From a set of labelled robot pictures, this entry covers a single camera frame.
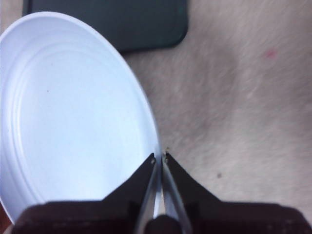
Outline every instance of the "dark green object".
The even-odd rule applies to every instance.
[[[73,16],[117,50],[169,47],[187,33],[187,0],[24,0],[23,15],[39,11]]]

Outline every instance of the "beige carpet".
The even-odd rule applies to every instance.
[[[1,28],[21,0],[1,0]],[[312,223],[312,1],[190,0],[177,47],[125,55],[163,147],[224,200],[278,202]]]

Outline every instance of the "gray fabric surface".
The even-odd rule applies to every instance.
[[[1,0],[2,26],[21,0]],[[278,202],[312,223],[312,1],[190,0],[175,48],[125,58],[163,148],[224,200]]]

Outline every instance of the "pink spot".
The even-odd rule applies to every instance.
[[[269,49],[265,52],[264,56],[267,59],[274,59],[277,56],[277,50],[275,50],[274,48]]]

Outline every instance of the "white plastic lid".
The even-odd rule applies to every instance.
[[[40,12],[0,39],[0,197],[13,222],[30,205],[103,199],[160,156],[140,84],[93,28]]]

